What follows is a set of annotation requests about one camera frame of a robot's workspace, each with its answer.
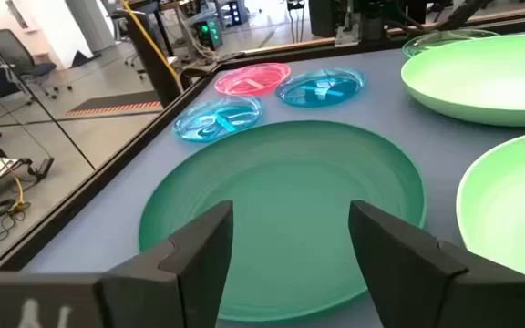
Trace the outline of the black slanted post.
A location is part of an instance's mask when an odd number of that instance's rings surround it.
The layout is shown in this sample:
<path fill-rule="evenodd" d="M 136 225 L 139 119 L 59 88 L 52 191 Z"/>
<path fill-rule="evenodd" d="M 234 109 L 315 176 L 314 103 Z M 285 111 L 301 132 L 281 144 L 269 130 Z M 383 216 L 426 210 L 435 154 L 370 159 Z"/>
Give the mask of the black slanted post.
<path fill-rule="evenodd" d="M 147 14 L 139 11 L 127 13 L 129 36 L 144 66 L 151 85 L 158 94 L 161 105 L 166 107 L 183 91 L 177 72 L 161 51 L 155 39 Z"/>

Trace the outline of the small pink translucent plate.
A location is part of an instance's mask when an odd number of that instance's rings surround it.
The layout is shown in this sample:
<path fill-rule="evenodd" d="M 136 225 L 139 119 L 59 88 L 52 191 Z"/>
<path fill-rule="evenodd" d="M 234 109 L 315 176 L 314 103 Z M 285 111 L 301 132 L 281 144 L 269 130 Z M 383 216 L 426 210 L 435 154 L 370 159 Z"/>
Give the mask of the small pink translucent plate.
<path fill-rule="evenodd" d="M 214 87 L 227 96 L 255 96 L 275 90 L 290 75 L 291 68 L 286 64 L 254 64 L 229 71 L 216 81 Z"/>

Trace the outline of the black table frame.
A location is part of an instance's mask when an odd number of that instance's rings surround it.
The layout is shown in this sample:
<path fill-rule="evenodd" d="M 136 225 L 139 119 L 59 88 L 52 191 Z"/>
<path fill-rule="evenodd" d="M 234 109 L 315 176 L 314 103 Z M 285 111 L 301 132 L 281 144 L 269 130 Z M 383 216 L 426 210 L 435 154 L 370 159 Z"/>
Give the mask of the black table frame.
<path fill-rule="evenodd" d="M 55 207 L 49 209 L 34 222 L 23 221 L 20 226 L 4 226 L 7 234 L 4 241 L 7 247 L 0 251 L 0 271 L 19 271 L 24 268 L 46 245 L 52 241 L 79 213 L 102 192 L 117 175 L 134 159 L 143 157 L 142 152 L 159 136 L 161 131 L 187 107 L 191 101 L 203 94 L 214 76 L 220 70 L 234 69 L 262 62 L 298 63 L 305 60 L 328 56 L 354 55 L 368 52 L 381 52 L 402 46 L 409 37 L 398 29 L 390 32 L 390 37 L 381 41 L 361 42 L 355 46 L 316 46 L 284 52 L 271 52 L 258 56 L 241 55 L 223 62 L 169 103 L 161 112 L 132 136 L 116 153 L 81 181 Z"/>

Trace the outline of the white building column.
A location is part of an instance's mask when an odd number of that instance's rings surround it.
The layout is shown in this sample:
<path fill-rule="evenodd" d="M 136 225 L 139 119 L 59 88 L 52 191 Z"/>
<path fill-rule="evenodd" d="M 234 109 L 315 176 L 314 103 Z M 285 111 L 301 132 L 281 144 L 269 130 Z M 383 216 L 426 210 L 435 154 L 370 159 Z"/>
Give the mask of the white building column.
<path fill-rule="evenodd" d="M 106 0 L 65 0 L 65 2 L 93 53 L 116 44 L 114 25 L 106 8 Z"/>

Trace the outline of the black office chair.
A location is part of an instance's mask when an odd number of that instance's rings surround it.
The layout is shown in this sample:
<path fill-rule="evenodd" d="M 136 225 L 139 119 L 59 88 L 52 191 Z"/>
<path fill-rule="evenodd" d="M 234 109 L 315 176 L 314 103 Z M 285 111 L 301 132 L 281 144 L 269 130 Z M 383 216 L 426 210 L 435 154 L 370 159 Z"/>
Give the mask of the black office chair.
<path fill-rule="evenodd" d="M 49 59 L 36 62 L 10 29 L 0 29 L 0 57 L 4 62 L 3 68 L 17 80 L 39 88 L 46 97 L 57 99 L 59 87 L 45 85 L 45 81 L 57 70 L 57 65 Z"/>

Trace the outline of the small green translucent plate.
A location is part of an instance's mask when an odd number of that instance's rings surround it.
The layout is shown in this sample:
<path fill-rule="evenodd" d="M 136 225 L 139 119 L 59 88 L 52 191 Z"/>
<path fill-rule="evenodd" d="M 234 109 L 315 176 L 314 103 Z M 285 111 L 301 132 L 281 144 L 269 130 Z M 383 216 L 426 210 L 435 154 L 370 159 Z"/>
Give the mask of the small green translucent plate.
<path fill-rule="evenodd" d="M 406 57 L 411 58 L 435 47 L 444 46 L 460 41 L 493 36 L 499 36 L 499 34 L 491 32 L 489 30 L 479 29 L 433 31 L 431 33 L 422 36 L 417 36 L 407 41 L 402 47 L 402 52 Z"/>

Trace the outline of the black power brick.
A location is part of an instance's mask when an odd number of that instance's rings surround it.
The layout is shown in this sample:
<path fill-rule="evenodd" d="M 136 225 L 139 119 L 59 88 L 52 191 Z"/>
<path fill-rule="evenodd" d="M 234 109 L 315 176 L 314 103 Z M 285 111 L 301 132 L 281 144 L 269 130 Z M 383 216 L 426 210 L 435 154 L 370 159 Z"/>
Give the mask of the black power brick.
<path fill-rule="evenodd" d="M 42 160 L 42 162 L 39 165 L 39 167 L 34 170 L 35 177 L 36 177 L 37 180 L 44 179 L 48 175 L 48 173 L 51 170 L 51 167 L 52 167 L 54 161 L 55 161 L 55 159 L 51 158 L 51 157 L 44 158 Z"/>

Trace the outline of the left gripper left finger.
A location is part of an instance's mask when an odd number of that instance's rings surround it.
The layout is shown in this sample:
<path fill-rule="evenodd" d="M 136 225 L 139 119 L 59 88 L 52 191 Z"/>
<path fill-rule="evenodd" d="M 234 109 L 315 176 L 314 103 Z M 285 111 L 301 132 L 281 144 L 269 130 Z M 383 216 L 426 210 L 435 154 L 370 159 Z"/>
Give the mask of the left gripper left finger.
<path fill-rule="evenodd" d="M 232 256 L 221 201 L 101 278 L 111 328 L 215 328 Z"/>

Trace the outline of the small blue translucent plate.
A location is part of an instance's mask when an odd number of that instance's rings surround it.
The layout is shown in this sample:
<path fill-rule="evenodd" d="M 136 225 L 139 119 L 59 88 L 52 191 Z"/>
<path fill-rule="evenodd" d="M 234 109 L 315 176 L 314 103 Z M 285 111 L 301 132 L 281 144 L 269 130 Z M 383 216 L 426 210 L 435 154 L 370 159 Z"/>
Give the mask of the small blue translucent plate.
<path fill-rule="evenodd" d="M 227 96 L 185 109 L 175 120 L 177 137 L 209 143 L 253 127 L 264 112 L 264 104 L 254 96 Z"/>
<path fill-rule="evenodd" d="M 321 68 L 289 77 L 274 94 L 286 105 L 321 108 L 354 97 L 366 85 L 365 74 L 352 68 Z"/>

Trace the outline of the large dark green plate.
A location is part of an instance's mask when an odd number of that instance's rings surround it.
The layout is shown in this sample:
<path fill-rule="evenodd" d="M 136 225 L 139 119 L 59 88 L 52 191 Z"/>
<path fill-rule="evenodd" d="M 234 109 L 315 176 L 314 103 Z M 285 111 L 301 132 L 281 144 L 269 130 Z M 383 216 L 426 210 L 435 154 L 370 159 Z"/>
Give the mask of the large dark green plate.
<path fill-rule="evenodd" d="M 233 204 L 233 246 L 219 316 L 245 323 L 299 320 L 365 293 L 348 230 L 352 201 L 417 227 L 427 216 L 424 182 L 391 141 L 343 123 L 291 121 L 182 161 L 149 197 L 139 249 L 224 200 Z"/>

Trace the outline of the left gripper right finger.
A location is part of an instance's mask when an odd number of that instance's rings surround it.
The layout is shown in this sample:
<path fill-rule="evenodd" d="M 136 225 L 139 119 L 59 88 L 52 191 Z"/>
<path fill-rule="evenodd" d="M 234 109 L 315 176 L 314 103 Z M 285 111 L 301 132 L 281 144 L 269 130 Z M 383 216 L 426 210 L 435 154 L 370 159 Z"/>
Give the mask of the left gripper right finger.
<path fill-rule="evenodd" d="M 355 257 L 384 328 L 525 328 L 525 275 L 363 201 Z"/>

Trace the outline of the hazard striped floor mat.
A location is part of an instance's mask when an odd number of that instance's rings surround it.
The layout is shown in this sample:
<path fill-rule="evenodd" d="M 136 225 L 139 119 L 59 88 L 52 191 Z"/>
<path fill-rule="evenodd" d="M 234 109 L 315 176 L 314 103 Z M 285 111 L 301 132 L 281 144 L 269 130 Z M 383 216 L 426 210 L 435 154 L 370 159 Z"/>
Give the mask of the hazard striped floor mat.
<path fill-rule="evenodd" d="M 67 116 L 102 115 L 145 108 L 162 108 L 155 91 L 91 98 L 70 109 Z"/>

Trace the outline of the large light green plate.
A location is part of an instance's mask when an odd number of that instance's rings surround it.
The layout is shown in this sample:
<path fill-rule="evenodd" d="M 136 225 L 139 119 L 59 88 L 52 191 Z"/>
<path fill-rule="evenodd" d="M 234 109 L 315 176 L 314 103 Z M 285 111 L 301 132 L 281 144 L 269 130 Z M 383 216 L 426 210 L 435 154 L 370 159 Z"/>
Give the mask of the large light green plate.
<path fill-rule="evenodd" d="M 468 251 L 525 274 L 525 135 L 478 157 L 458 185 L 456 215 Z"/>
<path fill-rule="evenodd" d="M 427 50 L 407 60 L 401 78 L 412 98 L 444 116 L 525 127 L 525 34 Z"/>

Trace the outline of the computer with green lights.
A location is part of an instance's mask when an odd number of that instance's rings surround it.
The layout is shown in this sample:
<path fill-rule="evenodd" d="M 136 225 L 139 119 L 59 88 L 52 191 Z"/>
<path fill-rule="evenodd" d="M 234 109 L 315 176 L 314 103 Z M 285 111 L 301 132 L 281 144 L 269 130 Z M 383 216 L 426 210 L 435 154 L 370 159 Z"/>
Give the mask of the computer with green lights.
<path fill-rule="evenodd" d="M 195 22 L 193 27 L 202 46 L 210 50 L 218 50 L 222 46 L 221 29 L 217 19 L 206 18 Z"/>

